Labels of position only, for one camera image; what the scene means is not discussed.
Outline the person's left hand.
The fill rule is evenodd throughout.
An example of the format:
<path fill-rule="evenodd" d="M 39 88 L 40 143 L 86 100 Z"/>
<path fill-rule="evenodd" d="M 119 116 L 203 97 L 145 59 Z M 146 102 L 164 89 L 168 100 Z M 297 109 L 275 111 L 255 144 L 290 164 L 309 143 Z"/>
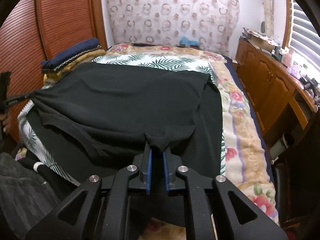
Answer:
<path fill-rule="evenodd" d="M 5 114 L 0 114 L 0 120 L 3 125 L 3 132 L 9 133 L 11 129 L 11 112 L 8 111 Z"/>

